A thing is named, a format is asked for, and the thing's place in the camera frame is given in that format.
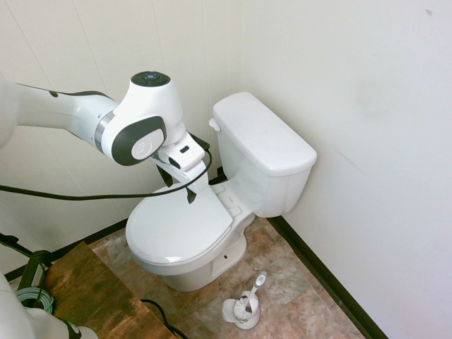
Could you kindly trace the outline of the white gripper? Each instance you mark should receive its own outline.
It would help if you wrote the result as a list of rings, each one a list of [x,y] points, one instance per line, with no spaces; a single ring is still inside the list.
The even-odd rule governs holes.
[[[157,165],[158,172],[166,187],[175,189],[175,180],[186,187],[189,204],[192,204],[197,194],[208,185],[207,167],[203,160],[197,162],[191,169],[178,169],[175,165],[156,158],[154,163]]]

